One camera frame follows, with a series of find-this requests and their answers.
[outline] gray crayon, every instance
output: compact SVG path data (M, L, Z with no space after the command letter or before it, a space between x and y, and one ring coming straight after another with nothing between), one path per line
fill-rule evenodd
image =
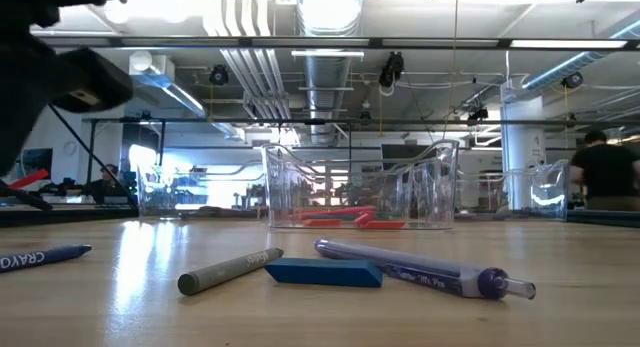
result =
M284 251L279 248L269 248L268 250L185 273L178 279L178 289L183 295L191 296L264 267L267 263L282 257L283 254Z

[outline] red object in container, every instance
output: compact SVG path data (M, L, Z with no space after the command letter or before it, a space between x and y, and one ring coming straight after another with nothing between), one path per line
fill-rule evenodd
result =
M17 180L15 182L13 182L12 184L9 185L9 188L11 189L20 189L22 187L26 187L38 180L47 178L49 176L49 172L47 172L47 170L40 170L34 174L28 175L27 177L21 179L21 180Z
M357 228L362 228L362 227L365 227L367 223L369 223L369 221L371 221L372 219L373 219L373 212L370 212L370 213L365 212L362 215L360 215L360 217L353 220L353 223L355 223Z
M313 211L313 212L303 212L300 214L302 219L305 216L326 216L326 215L342 215L342 214L356 214L361 212L372 212L375 210L373 206L362 206L362 207L349 207L349 208L341 208L337 210L331 211Z
M342 225L342 220L323 220L323 219L308 219L302 221L307 227L339 227Z
M400 229L406 222L402 221L369 221L363 228L368 229Z

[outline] table surface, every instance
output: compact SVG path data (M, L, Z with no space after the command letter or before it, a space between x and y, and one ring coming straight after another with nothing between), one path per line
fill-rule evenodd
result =
M274 230L256 222L98 221L0 230L0 253L88 243L83 257L0 276L2 346L637 346L640 231L550 222L449 231ZM386 278L381 289L277 284L264 271L193 297L180 274L317 238L496 266L528 301L466 299Z

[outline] pen label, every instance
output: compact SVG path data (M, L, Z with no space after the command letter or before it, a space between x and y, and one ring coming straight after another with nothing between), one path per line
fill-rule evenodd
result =
M248 255L244 258L247 261L247 265L250 266L253 263L267 263L269 255L267 252L258 252L252 255Z
M0 270L14 269L29 264L40 263L44 260L44 253L25 253L23 255L15 255L0 258Z
M384 271L393 278L462 296L462 284L460 280L454 277L396 265L386 265Z

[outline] white pillar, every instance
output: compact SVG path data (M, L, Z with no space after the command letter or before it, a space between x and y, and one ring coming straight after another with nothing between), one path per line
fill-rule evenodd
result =
M510 88L511 81L502 86L503 120L543 120L542 97L520 101ZM544 129L540 126L507 125L502 128L503 171L524 170L547 163ZM531 207L531 175L510 174L507 183L509 208L521 210Z

